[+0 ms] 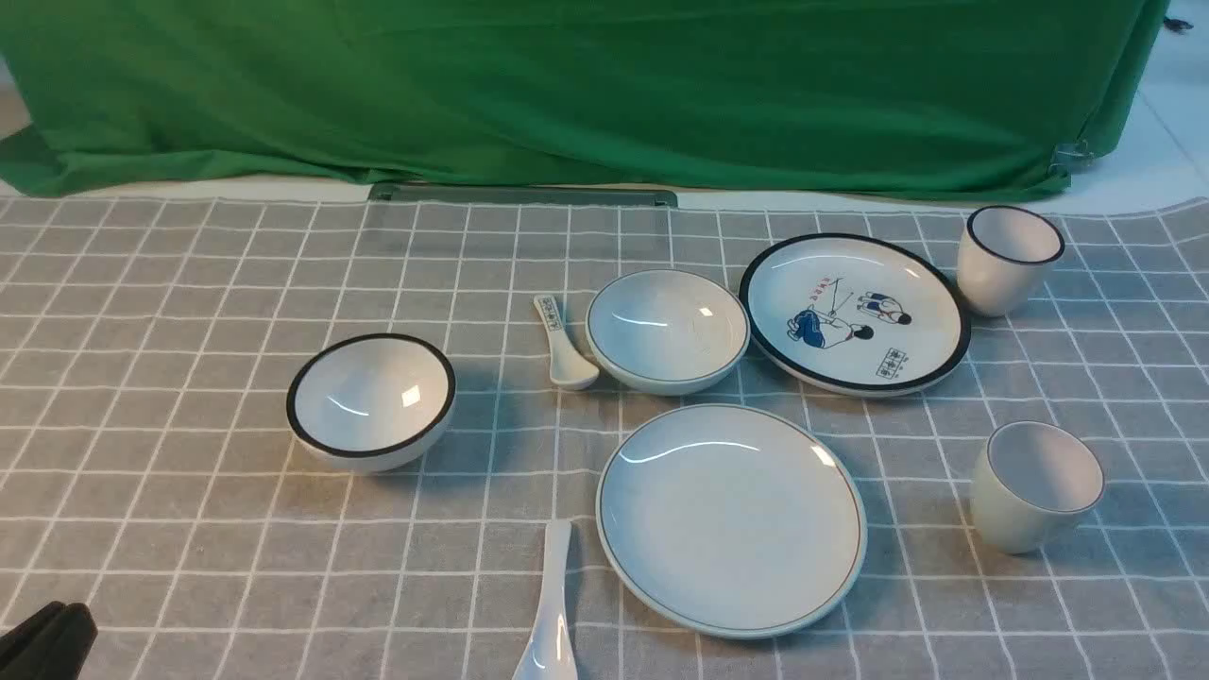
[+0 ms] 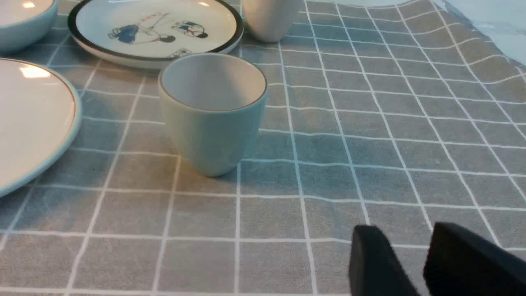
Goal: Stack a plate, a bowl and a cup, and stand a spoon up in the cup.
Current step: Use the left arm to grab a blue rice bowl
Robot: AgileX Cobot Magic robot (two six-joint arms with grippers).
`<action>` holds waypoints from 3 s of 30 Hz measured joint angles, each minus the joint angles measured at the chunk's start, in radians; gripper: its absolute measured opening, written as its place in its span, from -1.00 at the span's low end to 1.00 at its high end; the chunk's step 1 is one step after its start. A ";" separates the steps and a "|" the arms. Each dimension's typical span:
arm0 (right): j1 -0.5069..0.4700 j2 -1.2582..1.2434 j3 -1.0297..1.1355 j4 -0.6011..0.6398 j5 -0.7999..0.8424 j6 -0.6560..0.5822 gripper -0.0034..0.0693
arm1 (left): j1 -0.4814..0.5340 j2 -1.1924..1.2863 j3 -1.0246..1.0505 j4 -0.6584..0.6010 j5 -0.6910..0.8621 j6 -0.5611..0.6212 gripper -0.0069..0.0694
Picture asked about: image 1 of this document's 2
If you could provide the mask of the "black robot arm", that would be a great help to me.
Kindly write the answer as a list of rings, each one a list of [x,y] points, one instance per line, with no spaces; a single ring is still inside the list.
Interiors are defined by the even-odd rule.
[[[85,603],[48,603],[1,636],[2,679],[77,679],[98,628]]]

